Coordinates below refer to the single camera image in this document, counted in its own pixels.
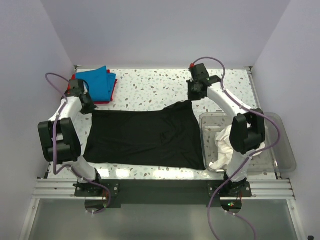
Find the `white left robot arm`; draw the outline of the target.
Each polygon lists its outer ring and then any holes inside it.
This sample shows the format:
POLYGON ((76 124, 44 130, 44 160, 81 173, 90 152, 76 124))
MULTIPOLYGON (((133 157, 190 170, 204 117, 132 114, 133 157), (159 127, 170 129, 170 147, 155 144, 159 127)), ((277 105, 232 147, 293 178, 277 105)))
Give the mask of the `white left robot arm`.
POLYGON ((38 124, 44 158, 52 162, 53 174, 67 169, 86 184, 86 191, 99 196, 104 190, 98 171, 82 155, 82 146, 74 126, 78 115, 91 114, 97 107, 90 94, 89 84, 83 79, 72 79, 62 94, 60 106, 47 121, 38 124))

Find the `black t shirt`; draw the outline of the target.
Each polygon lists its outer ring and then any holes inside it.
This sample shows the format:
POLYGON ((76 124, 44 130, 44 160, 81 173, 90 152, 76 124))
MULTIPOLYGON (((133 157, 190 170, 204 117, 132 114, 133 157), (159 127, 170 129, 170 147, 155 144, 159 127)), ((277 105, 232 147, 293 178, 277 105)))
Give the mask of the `black t shirt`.
POLYGON ((84 158, 94 164, 204 170, 192 102, 158 111, 94 111, 84 158))

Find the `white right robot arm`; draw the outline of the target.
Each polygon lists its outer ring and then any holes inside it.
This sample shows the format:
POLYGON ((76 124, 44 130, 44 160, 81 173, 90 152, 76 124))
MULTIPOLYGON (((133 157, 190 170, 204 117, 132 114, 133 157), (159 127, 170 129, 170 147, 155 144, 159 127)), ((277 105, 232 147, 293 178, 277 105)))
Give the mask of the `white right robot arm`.
POLYGON ((223 79, 210 76, 203 63, 191 63, 191 79, 187 81, 188 99, 191 101, 209 98, 231 119, 229 141, 233 154, 226 170, 223 192, 230 197, 240 190, 240 183, 246 180, 250 154, 264 145, 266 140, 265 120, 259 108, 250 109, 223 85, 223 79))

